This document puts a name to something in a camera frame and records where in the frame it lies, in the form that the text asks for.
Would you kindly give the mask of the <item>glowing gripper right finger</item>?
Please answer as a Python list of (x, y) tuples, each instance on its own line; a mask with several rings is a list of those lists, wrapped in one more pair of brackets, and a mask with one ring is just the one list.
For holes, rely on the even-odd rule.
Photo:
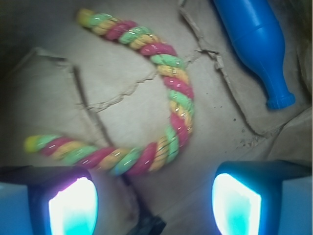
[(311, 235), (313, 168), (308, 161), (226, 161), (212, 185), (223, 235)]

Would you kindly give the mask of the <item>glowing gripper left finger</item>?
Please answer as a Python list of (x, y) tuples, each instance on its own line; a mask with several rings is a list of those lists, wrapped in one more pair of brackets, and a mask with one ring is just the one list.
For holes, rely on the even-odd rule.
[(91, 235), (97, 217), (97, 189), (86, 169), (1, 167), (2, 235)]

